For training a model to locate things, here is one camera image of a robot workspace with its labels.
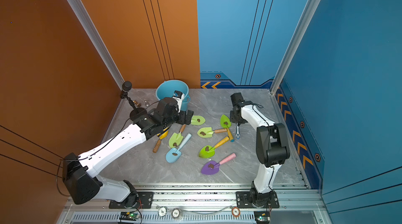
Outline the green trowel yellow blue handle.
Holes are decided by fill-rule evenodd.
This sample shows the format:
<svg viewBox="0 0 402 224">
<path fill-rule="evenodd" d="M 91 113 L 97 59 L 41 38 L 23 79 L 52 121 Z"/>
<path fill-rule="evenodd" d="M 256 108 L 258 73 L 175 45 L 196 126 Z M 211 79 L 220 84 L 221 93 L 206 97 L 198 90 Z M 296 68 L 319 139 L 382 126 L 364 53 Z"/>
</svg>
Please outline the green trowel yellow blue handle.
<svg viewBox="0 0 402 224">
<path fill-rule="evenodd" d="M 220 118 L 220 124 L 221 124 L 222 128 L 225 128 L 227 130 L 229 140 L 231 142 L 234 142 L 233 135 L 232 135 L 231 130 L 230 130 L 231 121 L 230 121 L 229 117 L 227 117 L 226 115 L 222 115 L 221 118 Z"/>
</svg>

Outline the white cleaning brush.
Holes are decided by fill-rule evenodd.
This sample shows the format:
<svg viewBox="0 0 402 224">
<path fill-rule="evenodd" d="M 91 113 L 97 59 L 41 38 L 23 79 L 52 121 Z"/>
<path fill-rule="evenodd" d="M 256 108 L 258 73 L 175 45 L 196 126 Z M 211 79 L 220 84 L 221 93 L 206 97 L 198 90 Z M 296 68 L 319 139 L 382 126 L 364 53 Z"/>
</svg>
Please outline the white cleaning brush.
<svg viewBox="0 0 402 224">
<path fill-rule="evenodd" d="M 236 124 L 236 138 L 237 139 L 240 139 L 240 136 L 241 136 L 240 135 L 240 125 L 241 125 L 240 123 Z"/>
</svg>

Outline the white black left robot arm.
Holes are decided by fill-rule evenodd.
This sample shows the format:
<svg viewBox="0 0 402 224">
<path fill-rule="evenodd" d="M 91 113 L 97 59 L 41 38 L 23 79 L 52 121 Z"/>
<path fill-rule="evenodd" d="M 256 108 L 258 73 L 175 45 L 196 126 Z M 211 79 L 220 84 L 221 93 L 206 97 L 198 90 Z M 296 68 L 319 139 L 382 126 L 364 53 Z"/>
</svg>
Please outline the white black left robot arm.
<svg viewBox="0 0 402 224">
<path fill-rule="evenodd" d="M 130 149 L 153 136 L 162 134 L 173 124 L 189 125 L 194 113 L 183 111 L 177 100 L 166 97 L 157 107 L 147 111 L 134 107 L 130 113 L 131 124 L 115 137 L 80 155 L 71 153 L 63 159 L 62 181 L 76 205 L 91 200 L 109 200 L 124 208 L 138 206 L 139 195 L 128 181 L 104 178 L 101 171 Z"/>
</svg>

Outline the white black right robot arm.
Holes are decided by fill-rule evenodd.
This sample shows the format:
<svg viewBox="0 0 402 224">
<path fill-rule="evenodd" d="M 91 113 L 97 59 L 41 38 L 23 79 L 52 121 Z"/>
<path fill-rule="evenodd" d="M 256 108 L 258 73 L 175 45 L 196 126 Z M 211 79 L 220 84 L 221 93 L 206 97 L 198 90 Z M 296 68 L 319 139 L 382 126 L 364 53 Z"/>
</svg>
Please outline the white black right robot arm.
<svg viewBox="0 0 402 224">
<path fill-rule="evenodd" d="M 273 182 L 291 154 L 286 126 L 265 116 L 258 104 L 244 100 L 241 93 L 230 98 L 233 106 L 230 121 L 237 127 L 249 123 L 256 130 L 255 152 L 260 165 L 250 189 L 251 203 L 256 207 L 279 208 Z"/>
</svg>

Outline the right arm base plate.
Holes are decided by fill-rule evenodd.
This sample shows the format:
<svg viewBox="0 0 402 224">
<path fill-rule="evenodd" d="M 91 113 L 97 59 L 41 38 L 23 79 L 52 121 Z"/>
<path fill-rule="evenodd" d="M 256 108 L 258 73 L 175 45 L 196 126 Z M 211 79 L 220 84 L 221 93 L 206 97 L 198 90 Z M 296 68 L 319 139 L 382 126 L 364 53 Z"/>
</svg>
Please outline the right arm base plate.
<svg viewBox="0 0 402 224">
<path fill-rule="evenodd" d="M 269 193 L 253 193 L 250 191 L 236 192 L 236 204 L 238 208 L 269 208 L 280 207 L 279 199 L 275 191 Z"/>
</svg>

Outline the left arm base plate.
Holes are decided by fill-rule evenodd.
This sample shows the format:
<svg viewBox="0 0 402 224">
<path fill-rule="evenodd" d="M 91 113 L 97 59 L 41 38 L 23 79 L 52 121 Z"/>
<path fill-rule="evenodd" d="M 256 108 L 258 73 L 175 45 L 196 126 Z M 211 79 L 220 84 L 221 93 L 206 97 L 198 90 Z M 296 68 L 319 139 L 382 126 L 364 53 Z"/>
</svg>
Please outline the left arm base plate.
<svg viewBox="0 0 402 224">
<path fill-rule="evenodd" d="M 109 209 L 150 209 L 154 192 L 130 193 L 122 202 L 110 201 Z"/>
</svg>

